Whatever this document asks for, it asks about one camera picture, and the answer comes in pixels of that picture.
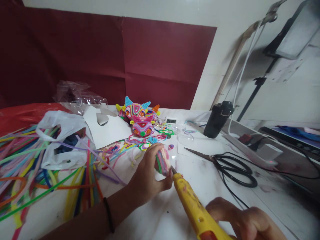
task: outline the pole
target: pole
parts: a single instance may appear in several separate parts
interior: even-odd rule
[[[279,59],[279,57],[275,57],[273,59],[273,61],[271,62],[270,66],[268,67],[266,73],[264,74],[263,77],[260,77],[260,78],[255,78],[254,81],[256,81],[255,85],[256,88],[254,89],[253,93],[251,94],[249,100],[247,101],[246,105],[244,106],[243,110],[241,111],[239,117],[237,118],[237,122],[240,122],[243,115],[246,113],[248,107],[250,106],[251,102],[253,101],[254,97],[257,95],[259,89],[261,88],[261,86],[264,84],[264,82],[266,81],[267,79],[267,75],[268,73],[271,71],[272,67],[274,66],[274,64],[276,63],[276,61]]]

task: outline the hand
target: hand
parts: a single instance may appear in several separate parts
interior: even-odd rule
[[[161,148],[163,148],[163,144],[161,143],[155,143],[148,147],[135,174],[126,186],[127,191],[129,191],[130,196],[132,196],[133,204],[135,204],[136,207],[142,206],[158,193],[172,187],[172,176],[168,176],[161,181],[157,181],[154,176],[156,153]]]
[[[238,239],[286,240],[272,219],[257,207],[241,211],[232,203],[218,197],[212,200],[206,209],[216,222],[230,222]]]

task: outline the pipe cleaner figure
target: pipe cleaner figure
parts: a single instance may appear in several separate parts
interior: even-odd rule
[[[148,109],[146,112],[146,117],[150,117],[152,116],[152,120],[156,121],[158,119],[158,116],[160,116],[160,112],[159,110],[160,105],[156,105],[155,107],[153,107],[152,109]]]
[[[130,124],[132,124],[132,131],[135,136],[147,137],[153,132],[152,124],[154,124],[154,121],[152,120],[152,116],[146,119],[140,119],[133,115],[132,119]]]
[[[132,120],[132,116],[145,117],[146,111],[148,111],[147,107],[149,107],[150,103],[151,102],[146,102],[142,105],[139,103],[134,103],[129,99],[128,96],[126,96],[125,104],[122,106],[122,111],[118,104],[116,104],[116,108],[119,111],[119,117],[125,120],[125,116],[127,116],[127,118]]]

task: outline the glue gun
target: glue gun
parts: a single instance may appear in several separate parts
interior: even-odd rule
[[[232,240],[203,207],[190,184],[172,166],[171,170],[174,187],[197,238],[199,240]]]

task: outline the black bottle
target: black bottle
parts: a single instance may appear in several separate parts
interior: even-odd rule
[[[208,138],[216,138],[229,116],[233,114],[233,111],[233,105],[228,101],[213,105],[211,115],[203,134]]]

